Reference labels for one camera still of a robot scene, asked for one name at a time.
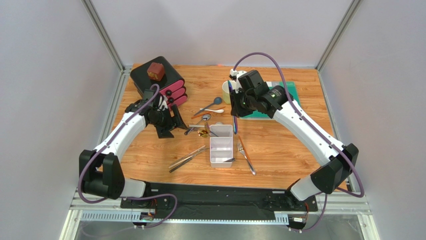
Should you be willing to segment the iridescent purple knife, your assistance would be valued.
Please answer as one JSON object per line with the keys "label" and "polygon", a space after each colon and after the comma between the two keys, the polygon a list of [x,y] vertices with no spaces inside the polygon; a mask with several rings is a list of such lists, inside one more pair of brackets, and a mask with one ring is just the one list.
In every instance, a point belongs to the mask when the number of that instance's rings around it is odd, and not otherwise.
{"label": "iridescent purple knife", "polygon": [[[229,91],[229,97],[230,97],[230,102],[232,102],[232,98],[231,98],[231,93],[233,92],[233,86],[230,80],[227,81],[227,85],[228,85],[228,91]],[[233,122],[233,133],[235,135],[238,134],[238,122],[237,122],[237,117],[232,115],[232,122]]]}

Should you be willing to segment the iridescent purple spoon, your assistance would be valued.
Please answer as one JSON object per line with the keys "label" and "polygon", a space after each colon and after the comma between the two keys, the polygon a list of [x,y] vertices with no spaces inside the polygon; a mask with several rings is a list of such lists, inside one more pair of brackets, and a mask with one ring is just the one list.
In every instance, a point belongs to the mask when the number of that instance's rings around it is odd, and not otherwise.
{"label": "iridescent purple spoon", "polygon": [[204,128],[205,130],[209,131],[210,133],[210,137],[218,137],[218,135],[216,133],[214,133],[213,131],[211,131],[211,128]]}

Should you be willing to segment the silver fork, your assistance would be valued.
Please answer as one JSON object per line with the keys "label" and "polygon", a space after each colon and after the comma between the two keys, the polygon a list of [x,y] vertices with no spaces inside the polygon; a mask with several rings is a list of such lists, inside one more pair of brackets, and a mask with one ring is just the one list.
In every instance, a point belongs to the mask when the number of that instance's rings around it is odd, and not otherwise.
{"label": "silver fork", "polygon": [[239,143],[237,143],[237,148],[238,148],[238,152],[245,158],[245,160],[246,160],[246,162],[247,162],[247,164],[248,164],[248,167],[249,167],[249,169],[250,169],[250,171],[251,171],[251,173],[254,175],[254,176],[256,176],[257,175],[257,172],[256,172],[256,170],[255,170],[255,168],[253,167],[253,165],[252,165],[252,163],[251,163],[251,161],[249,160],[249,158],[248,158],[248,156],[247,156],[247,154],[246,154],[246,152],[245,152],[245,149],[244,149],[244,147],[243,147],[243,145],[239,142]]}

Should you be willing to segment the gold spoon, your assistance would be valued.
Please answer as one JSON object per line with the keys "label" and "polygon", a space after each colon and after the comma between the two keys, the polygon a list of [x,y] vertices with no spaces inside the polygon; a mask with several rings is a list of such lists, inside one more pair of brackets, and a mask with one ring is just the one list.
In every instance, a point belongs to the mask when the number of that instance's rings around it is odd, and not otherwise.
{"label": "gold spoon", "polygon": [[208,138],[210,136],[210,132],[208,130],[205,130],[205,129],[199,129],[197,131],[197,134],[202,138]]}

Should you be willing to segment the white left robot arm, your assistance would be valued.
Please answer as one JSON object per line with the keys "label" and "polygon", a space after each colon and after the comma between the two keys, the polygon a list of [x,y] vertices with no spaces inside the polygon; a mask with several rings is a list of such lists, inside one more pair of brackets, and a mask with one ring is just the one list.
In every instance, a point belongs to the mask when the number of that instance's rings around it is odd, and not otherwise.
{"label": "white left robot arm", "polygon": [[167,98],[158,90],[146,89],[143,98],[131,103],[110,135],[93,150],[79,155],[78,195],[89,203],[84,194],[106,199],[143,198],[146,182],[125,178],[121,159],[130,144],[148,125],[155,127],[158,138],[173,138],[174,129],[186,130],[178,106],[167,104]]}

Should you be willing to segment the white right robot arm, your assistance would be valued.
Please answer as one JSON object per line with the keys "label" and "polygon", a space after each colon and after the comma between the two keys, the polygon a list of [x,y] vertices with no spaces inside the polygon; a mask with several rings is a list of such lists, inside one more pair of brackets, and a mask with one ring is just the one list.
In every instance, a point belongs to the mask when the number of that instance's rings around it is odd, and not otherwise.
{"label": "white right robot arm", "polygon": [[241,118],[254,111],[267,115],[290,130],[320,165],[289,187],[294,199],[304,201],[320,192],[331,194],[353,173],[358,148],[352,143],[343,144],[315,123],[288,93],[285,84],[271,88],[257,70],[231,70],[230,78],[237,82],[230,91],[233,116]]}

